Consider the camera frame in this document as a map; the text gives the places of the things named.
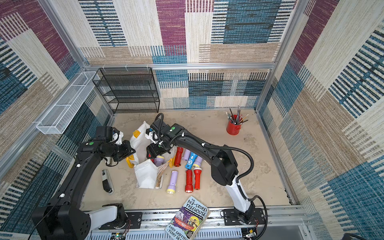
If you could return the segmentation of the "purple flashlight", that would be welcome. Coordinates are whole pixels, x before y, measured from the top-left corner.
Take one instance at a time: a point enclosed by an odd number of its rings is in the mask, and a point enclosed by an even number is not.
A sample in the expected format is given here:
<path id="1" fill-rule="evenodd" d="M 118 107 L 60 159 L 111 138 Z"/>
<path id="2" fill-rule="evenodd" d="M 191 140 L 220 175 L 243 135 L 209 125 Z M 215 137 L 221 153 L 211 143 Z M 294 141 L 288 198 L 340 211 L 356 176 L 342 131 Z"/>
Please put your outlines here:
<path id="1" fill-rule="evenodd" d="M 203 161 L 203 158 L 200 156 L 197 156 L 196 160 L 194 161 L 193 168 L 201 168 L 202 161 Z"/>
<path id="2" fill-rule="evenodd" d="M 188 150 L 188 149 L 185 149 L 185 151 L 184 151 L 184 155 L 183 155 L 183 160 L 184 160 L 184 161 L 188 161 L 189 158 L 190 158 L 190 154 L 191 154 L 191 151 Z"/>
<path id="3" fill-rule="evenodd" d="M 154 160 L 154 164 L 157 166 L 157 167 L 160 167 L 161 165 L 163 165 L 165 163 L 165 158 L 163 156 L 157 156 Z"/>

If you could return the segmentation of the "white tote bag yellow handles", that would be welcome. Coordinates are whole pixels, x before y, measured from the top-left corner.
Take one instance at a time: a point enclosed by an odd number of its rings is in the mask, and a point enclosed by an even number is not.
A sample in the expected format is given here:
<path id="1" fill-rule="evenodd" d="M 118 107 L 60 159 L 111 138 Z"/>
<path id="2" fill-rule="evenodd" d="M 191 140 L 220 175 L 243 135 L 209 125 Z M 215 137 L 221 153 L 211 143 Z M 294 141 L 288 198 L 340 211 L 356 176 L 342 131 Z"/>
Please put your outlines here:
<path id="1" fill-rule="evenodd" d="M 137 179 L 137 188 L 142 189 L 160 189 L 163 186 L 164 172 L 167 167 L 172 167 L 177 152 L 177 148 L 173 147 L 169 152 L 160 154 L 161 162 L 155 164 L 156 157 L 147 157 L 147 147 L 152 143 L 150 137 L 146 134 L 146 130 L 150 125 L 146 122 L 133 132 L 130 139 L 131 148 L 136 152 L 126 158 L 130 168 L 135 171 Z"/>

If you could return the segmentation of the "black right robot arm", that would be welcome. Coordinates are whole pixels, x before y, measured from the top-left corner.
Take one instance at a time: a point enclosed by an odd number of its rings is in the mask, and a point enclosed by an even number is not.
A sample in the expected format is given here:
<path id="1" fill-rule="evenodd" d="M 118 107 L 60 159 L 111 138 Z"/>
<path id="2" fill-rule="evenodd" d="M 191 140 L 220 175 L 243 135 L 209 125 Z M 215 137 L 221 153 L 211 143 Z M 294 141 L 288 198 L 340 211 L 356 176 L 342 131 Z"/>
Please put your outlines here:
<path id="1" fill-rule="evenodd" d="M 254 159 L 248 152 L 227 145 L 210 144 L 196 137 L 179 124 L 167 125 L 164 123 L 164 114 L 162 113 L 158 114 L 154 122 L 146 128 L 146 134 L 153 141 L 147 146 L 148 157 L 162 155 L 169 152 L 174 146 L 197 154 L 211 166 L 213 180 L 227 189 L 234 203 L 234 209 L 237 210 L 236 218 L 238 221 L 247 225 L 255 220 L 256 206 L 254 200 L 262 199 L 257 195 L 252 198 L 248 197 L 241 183 L 241 178 L 249 175 L 255 166 Z M 245 155 L 250 161 L 250 167 L 242 174 L 238 171 L 238 163 L 233 152 Z"/>

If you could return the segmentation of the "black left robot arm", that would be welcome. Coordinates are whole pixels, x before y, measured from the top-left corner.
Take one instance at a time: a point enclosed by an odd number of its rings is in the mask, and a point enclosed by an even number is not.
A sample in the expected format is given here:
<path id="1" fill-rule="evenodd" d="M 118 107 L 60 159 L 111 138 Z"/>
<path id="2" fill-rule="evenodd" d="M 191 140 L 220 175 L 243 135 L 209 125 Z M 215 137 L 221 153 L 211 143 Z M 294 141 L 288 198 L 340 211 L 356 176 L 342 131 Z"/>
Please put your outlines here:
<path id="1" fill-rule="evenodd" d="M 115 163 L 136 151 L 124 134 L 114 127 L 97 127 L 96 136 L 81 143 L 75 162 L 62 185 L 45 207 L 32 213 L 35 230 L 42 240 L 84 240 L 91 231 L 105 224 L 121 229 L 128 217 L 122 204 L 109 204 L 85 213 L 80 209 L 88 183 L 102 160 Z"/>

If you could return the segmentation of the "red flashlight upper left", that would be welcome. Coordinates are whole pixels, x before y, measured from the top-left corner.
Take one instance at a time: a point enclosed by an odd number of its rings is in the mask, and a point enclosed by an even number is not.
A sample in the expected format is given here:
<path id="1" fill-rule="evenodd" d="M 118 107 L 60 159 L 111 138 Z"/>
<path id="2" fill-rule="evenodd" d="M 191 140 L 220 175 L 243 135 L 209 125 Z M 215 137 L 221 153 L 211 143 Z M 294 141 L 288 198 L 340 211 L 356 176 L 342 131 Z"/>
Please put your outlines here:
<path id="1" fill-rule="evenodd" d="M 182 158 L 183 151 L 184 151 L 183 148 L 177 147 L 177 152 L 176 152 L 175 159 L 174 159 L 174 166 L 175 167 L 181 166 L 181 158 Z"/>

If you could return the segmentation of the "red flashlight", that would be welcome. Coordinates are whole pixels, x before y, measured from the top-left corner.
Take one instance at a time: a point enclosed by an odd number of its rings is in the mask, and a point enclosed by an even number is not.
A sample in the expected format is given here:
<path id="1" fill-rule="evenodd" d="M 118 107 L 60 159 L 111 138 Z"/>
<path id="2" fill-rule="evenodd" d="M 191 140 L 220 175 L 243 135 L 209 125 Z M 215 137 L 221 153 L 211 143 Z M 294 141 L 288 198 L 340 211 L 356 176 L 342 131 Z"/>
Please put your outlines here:
<path id="1" fill-rule="evenodd" d="M 175 167 L 181 166 L 181 158 L 182 158 L 183 151 L 184 151 L 183 148 L 177 147 L 177 152 L 176 152 L 175 159 L 174 159 L 174 166 Z"/>
<path id="2" fill-rule="evenodd" d="M 201 182 L 201 173 L 202 169 L 201 168 L 194 168 L 194 175 L 195 175 L 195 190 L 200 189 L 200 182 Z"/>
<path id="3" fill-rule="evenodd" d="M 192 193 L 193 190 L 194 190 L 194 186 L 193 186 L 193 171 L 192 170 L 186 170 L 185 192 L 186 193 Z"/>

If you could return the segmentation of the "blue flashlight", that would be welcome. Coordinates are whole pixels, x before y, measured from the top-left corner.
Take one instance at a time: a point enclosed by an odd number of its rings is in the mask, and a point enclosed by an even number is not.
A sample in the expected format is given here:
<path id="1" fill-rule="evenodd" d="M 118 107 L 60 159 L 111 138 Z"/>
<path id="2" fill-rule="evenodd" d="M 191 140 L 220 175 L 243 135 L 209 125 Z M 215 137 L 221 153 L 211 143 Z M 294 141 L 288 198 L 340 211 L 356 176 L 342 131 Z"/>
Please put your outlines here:
<path id="1" fill-rule="evenodd" d="M 187 164 L 185 165 L 185 168 L 187 170 L 191 170 L 192 169 L 193 164 L 194 164 L 194 162 L 195 162 L 197 157 L 198 157 L 198 155 L 196 155 L 195 153 L 190 152 L 190 156 L 188 158 Z"/>

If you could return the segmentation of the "purple flashlight lone left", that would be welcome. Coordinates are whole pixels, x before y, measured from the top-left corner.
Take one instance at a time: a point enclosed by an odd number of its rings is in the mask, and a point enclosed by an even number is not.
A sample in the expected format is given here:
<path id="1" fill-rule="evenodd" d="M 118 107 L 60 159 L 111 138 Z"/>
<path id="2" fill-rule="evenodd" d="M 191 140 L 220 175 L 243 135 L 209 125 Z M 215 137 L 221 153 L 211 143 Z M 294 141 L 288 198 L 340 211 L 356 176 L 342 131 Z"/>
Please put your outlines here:
<path id="1" fill-rule="evenodd" d="M 171 173 L 170 183 L 167 188 L 168 194 L 174 194 L 176 192 L 177 179 L 178 179 L 178 171 L 173 170 Z"/>

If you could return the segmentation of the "red flashlight lower middle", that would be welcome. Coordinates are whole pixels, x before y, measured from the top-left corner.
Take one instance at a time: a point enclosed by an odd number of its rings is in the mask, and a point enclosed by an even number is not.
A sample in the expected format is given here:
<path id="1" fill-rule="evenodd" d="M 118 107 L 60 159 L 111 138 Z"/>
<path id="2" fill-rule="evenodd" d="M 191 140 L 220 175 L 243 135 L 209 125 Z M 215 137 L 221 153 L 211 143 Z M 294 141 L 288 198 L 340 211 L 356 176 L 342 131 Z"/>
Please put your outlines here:
<path id="1" fill-rule="evenodd" d="M 195 190 L 200 189 L 200 182 L 201 182 L 201 173 L 202 169 L 201 168 L 194 168 L 194 175 L 195 175 Z"/>

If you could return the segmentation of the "red flashlight lower left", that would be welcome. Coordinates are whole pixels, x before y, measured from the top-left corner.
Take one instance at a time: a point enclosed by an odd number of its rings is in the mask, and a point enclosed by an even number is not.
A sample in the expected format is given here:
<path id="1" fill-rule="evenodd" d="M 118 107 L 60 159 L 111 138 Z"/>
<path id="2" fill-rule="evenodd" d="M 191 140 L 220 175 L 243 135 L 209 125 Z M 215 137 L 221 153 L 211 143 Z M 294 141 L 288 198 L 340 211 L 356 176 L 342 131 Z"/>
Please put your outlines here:
<path id="1" fill-rule="evenodd" d="M 193 171 L 192 170 L 186 170 L 185 192 L 186 193 L 192 193 L 193 190 L 194 190 L 194 186 L 193 186 Z"/>

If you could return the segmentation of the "treehouse paperback book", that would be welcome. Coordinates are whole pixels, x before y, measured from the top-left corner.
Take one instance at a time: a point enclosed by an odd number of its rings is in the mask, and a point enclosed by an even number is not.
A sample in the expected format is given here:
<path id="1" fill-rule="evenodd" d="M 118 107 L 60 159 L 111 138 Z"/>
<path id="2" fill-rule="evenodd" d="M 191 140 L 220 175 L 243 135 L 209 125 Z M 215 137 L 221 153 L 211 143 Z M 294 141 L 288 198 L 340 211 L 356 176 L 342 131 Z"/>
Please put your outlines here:
<path id="1" fill-rule="evenodd" d="M 209 215 L 208 207 L 189 197 L 166 226 L 165 232 L 172 240 L 193 240 Z"/>

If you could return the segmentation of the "red pencil cup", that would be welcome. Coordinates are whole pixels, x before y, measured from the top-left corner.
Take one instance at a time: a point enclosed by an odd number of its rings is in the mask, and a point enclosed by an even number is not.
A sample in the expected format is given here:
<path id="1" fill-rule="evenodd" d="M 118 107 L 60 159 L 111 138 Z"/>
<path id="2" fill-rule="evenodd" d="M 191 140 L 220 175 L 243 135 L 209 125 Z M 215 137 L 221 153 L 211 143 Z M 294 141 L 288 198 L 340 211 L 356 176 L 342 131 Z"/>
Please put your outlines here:
<path id="1" fill-rule="evenodd" d="M 237 115 L 233 115 L 233 117 L 230 117 L 226 128 L 227 133 L 233 136 L 237 135 L 242 128 L 241 124 L 236 124 L 237 117 Z"/>

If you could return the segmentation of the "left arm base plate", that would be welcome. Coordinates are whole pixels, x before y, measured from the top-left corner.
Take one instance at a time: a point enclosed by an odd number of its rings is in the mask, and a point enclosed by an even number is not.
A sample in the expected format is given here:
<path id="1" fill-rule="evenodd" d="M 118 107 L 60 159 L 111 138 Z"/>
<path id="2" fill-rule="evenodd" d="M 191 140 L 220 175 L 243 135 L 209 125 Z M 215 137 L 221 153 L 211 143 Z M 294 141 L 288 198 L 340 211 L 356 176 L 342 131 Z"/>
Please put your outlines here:
<path id="1" fill-rule="evenodd" d="M 142 216 L 142 212 L 128 212 L 122 217 L 118 216 L 116 220 L 102 225 L 98 230 L 139 229 L 141 227 Z"/>

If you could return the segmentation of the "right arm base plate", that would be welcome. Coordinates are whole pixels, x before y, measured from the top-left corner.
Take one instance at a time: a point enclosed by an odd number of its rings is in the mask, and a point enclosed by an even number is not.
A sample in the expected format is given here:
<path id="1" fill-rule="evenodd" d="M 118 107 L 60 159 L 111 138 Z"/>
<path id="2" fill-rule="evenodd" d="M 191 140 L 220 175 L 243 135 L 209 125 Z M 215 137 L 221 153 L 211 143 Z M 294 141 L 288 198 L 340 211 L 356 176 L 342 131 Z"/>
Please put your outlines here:
<path id="1" fill-rule="evenodd" d="M 266 223 L 265 213 L 261 208 L 253 209 L 252 213 L 242 213 L 236 209 L 224 209 L 221 211 L 226 226 L 235 225 L 264 225 Z"/>

